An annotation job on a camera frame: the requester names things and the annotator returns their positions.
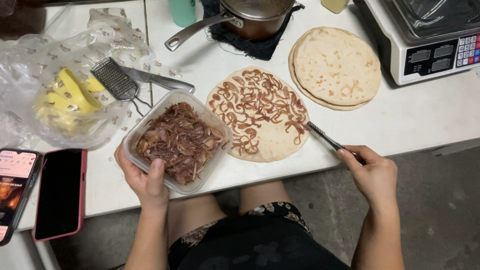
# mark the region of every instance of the cheese grater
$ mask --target cheese grater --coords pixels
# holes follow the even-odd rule
[[[111,57],[98,61],[90,70],[90,73],[105,87],[105,89],[118,101],[131,100],[137,109],[137,112],[143,117],[144,115],[138,110],[138,106],[133,100],[136,98],[141,103],[152,107],[147,102],[138,98],[138,90],[140,87],[137,82],[132,80]]]

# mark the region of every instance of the teal tumbler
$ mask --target teal tumbler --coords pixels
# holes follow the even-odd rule
[[[173,21],[180,27],[195,23],[195,0],[168,0]]]

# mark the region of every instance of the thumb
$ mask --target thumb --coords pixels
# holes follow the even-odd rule
[[[162,159],[155,159],[150,165],[146,183],[147,192],[153,195],[160,194],[163,188],[163,173],[165,171]]]
[[[345,149],[339,149],[336,153],[343,160],[343,162],[345,162],[352,174],[357,174],[365,169],[360,165],[360,163],[353,156],[353,154],[350,153],[350,151]]]

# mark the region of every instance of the smartphone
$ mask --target smartphone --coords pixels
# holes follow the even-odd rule
[[[86,149],[43,155],[33,239],[46,241],[77,233],[84,222]]]
[[[0,149],[0,246],[8,244],[22,216],[38,172],[40,154]]]

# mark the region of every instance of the leg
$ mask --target leg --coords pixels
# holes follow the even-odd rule
[[[168,246],[186,233],[226,216],[212,194],[170,201],[168,204]]]
[[[282,180],[253,184],[240,188],[240,214],[244,214],[257,206],[271,202],[291,203],[291,199],[283,186]]]

